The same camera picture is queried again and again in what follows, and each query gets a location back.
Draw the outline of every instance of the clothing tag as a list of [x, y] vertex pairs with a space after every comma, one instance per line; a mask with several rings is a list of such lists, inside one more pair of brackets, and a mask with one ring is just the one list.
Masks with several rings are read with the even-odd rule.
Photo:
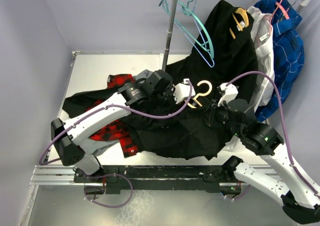
[[263, 41], [266, 38], [268, 38], [268, 36], [269, 36], [269, 33], [267, 32], [265, 35], [262, 35], [259, 39], [260, 39], [260, 41]]
[[[242, 28], [246, 27], [246, 24], [243, 21], [240, 22], [240, 25], [241, 25]], [[239, 27], [239, 25], [236, 25], [236, 27], [237, 27], [238, 31], [241, 31], [241, 28]]]

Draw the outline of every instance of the white garment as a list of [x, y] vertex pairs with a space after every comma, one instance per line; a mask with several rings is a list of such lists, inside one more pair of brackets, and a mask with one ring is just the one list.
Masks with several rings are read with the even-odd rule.
[[[247, 12], [251, 14], [254, 23], [251, 30], [251, 39], [254, 42], [255, 53], [258, 59], [258, 71], [267, 74], [272, 80], [275, 79], [274, 70], [274, 50], [273, 50], [273, 27], [268, 18], [270, 13], [262, 13], [256, 7], [249, 7]], [[274, 87], [271, 82], [263, 77], [257, 75], [256, 85], [254, 87], [253, 95], [250, 104], [254, 107], [254, 111], [258, 106], [265, 106], [269, 103], [273, 94]]]

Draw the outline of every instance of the robotic arm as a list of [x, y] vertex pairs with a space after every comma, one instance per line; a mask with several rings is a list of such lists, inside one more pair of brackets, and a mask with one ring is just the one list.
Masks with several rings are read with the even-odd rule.
[[[86, 175], [93, 177], [104, 175], [104, 167], [86, 149], [83, 144], [84, 140], [101, 127], [128, 116], [132, 110], [143, 111], [148, 107], [150, 101], [160, 100], [167, 105], [172, 105], [172, 103], [179, 104], [184, 101], [190, 95], [191, 90], [191, 96], [195, 96], [195, 91], [193, 88], [190, 89], [187, 80], [176, 86], [173, 86], [172, 81], [167, 73], [158, 70], [143, 83], [125, 84], [108, 100], [76, 118], [68, 119], [65, 122], [59, 118], [53, 120], [51, 123], [52, 139], [64, 130], [70, 129], [54, 143], [62, 164], [64, 166], [75, 165]], [[222, 166], [216, 166], [220, 168], [214, 168], [214, 166], [195, 166], [188, 169], [181, 169], [179, 166], [170, 168], [164, 166], [140, 166], [139, 168], [125, 166], [125, 168], [117, 167], [115, 171], [119, 173], [123, 171], [127, 177], [131, 177], [132, 184], [136, 184], [137, 188], [145, 186], [146, 182], [154, 187], [160, 185], [159, 183], [153, 184], [152, 180], [139, 181], [138, 178], [141, 177], [153, 180], [158, 177], [160, 179], [171, 177], [171, 179], [179, 180], [161, 180], [161, 190], [172, 189], [174, 186], [178, 190], [190, 190], [192, 187], [196, 187], [207, 192], [217, 190], [216, 187], [212, 188], [212, 185], [216, 183], [219, 185], [219, 181], [222, 179], [220, 174], [222, 174], [223, 178], [229, 182], [230, 179], [243, 181], [269, 195], [282, 206], [284, 212], [291, 219], [300, 224], [319, 222], [320, 196], [312, 191], [310, 185], [318, 192], [320, 186], [307, 175], [296, 161], [294, 161], [294, 169], [290, 164], [284, 140], [273, 127], [257, 121], [253, 107], [245, 100], [235, 99], [238, 91], [234, 85], [227, 86], [226, 83], [223, 83], [218, 89], [221, 97], [212, 102], [208, 125], [211, 127], [224, 126], [229, 129], [240, 138], [248, 150], [266, 161], [282, 181], [255, 171], [254, 168], [236, 156], [232, 156]], [[165, 175], [159, 175], [161, 174], [158, 171], [159, 168]], [[146, 170], [147, 173], [141, 173], [141, 170]], [[183, 170], [181, 174], [183, 176], [179, 176], [179, 170]], [[203, 177], [204, 171], [207, 171], [210, 177]], [[211, 180], [211, 175], [219, 177], [219, 180], [214, 178]], [[188, 184], [184, 187], [181, 179], [185, 179], [186, 176], [194, 180], [184, 180]], [[83, 180], [88, 180], [88, 178], [82, 175], [82, 182]]]

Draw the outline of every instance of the yellow hanger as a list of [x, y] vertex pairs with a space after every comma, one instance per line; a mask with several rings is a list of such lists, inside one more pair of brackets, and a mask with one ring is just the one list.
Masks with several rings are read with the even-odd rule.
[[[212, 84], [211, 84], [209, 81], [207, 81], [207, 80], [202, 80], [202, 81], [200, 81], [200, 82], [197, 83], [197, 86], [200, 86], [200, 85], [202, 85], [202, 84], [207, 84], [207, 85], [209, 86], [208, 91], [207, 91], [207, 92], [200, 92], [200, 93], [198, 93], [196, 96], [194, 96], [194, 98], [192, 99], [192, 100], [193, 100], [197, 105], [199, 105], [200, 107], [202, 107], [202, 104], [197, 100], [197, 98], [199, 98], [199, 97], [205, 97], [205, 96], [207, 96], [208, 94], [210, 94], [211, 91], [212, 91]], [[188, 103], [188, 106], [189, 106], [190, 108], [192, 108], [192, 109], [195, 109], [195, 108], [196, 108], [196, 107], [195, 107], [194, 105], [192, 105], [191, 103]]]
[[[246, 11], [245, 9], [239, 7], [239, 8], [237, 8], [236, 11], [234, 11], [234, 12], [235, 12], [236, 14], [240, 14], [240, 15], [242, 16], [243, 21], [244, 21], [244, 25], [245, 25], [244, 27], [245, 27], [245, 28], [248, 27], [248, 26], [249, 26], [249, 18], [248, 18], [247, 11]], [[238, 22], [238, 20], [237, 20], [237, 18], [236, 18], [236, 16], [235, 16], [234, 13], [232, 14], [232, 17], [233, 17], [234, 21], [236, 22], [236, 24], [238, 25], [239, 30], [240, 30], [240, 31], [243, 31], [243, 27], [242, 27], [241, 24]], [[231, 28], [229, 28], [229, 31], [230, 31], [233, 39], [235, 39], [236, 36], [235, 36], [235, 34], [234, 34], [234, 32], [232, 31]]]

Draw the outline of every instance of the pile of clothes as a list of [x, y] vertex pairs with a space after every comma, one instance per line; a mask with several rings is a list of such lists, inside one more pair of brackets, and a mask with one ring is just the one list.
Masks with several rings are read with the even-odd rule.
[[[242, 73], [260, 71], [274, 79], [284, 102], [304, 64], [303, 41], [295, 30], [302, 18], [287, 0], [283, 0], [270, 22], [276, 2], [280, 0], [261, 0], [250, 7], [246, 11], [249, 24], [240, 29], [235, 22], [235, 17], [241, 23], [243, 20], [235, 13], [238, 7], [221, 0], [204, 24], [213, 43], [215, 66], [211, 68], [206, 64], [197, 49], [207, 55], [207, 61], [209, 54], [200, 47], [196, 49], [197, 46], [187, 58], [167, 65], [166, 72], [172, 76], [175, 85], [188, 78], [196, 92], [205, 92], [206, 86], [197, 86], [197, 83], [207, 80], [212, 84], [211, 93], [200, 99], [202, 107], [186, 108], [165, 120], [132, 113], [106, 125], [90, 139], [112, 144], [119, 140], [124, 157], [142, 151], [168, 158], [205, 156], [210, 160], [216, 157], [232, 137], [227, 129], [212, 128], [208, 123], [211, 101], [219, 97], [217, 87]], [[77, 93], [66, 98], [62, 108], [74, 118], [107, 100], [124, 84], [147, 78], [150, 74], [146, 70], [137, 76], [110, 75], [106, 89]], [[259, 121], [267, 119], [279, 107], [273, 86], [260, 75], [248, 75], [234, 85], [238, 88], [237, 98], [254, 107]], [[154, 105], [146, 113], [167, 115], [177, 107], [180, 106]]]

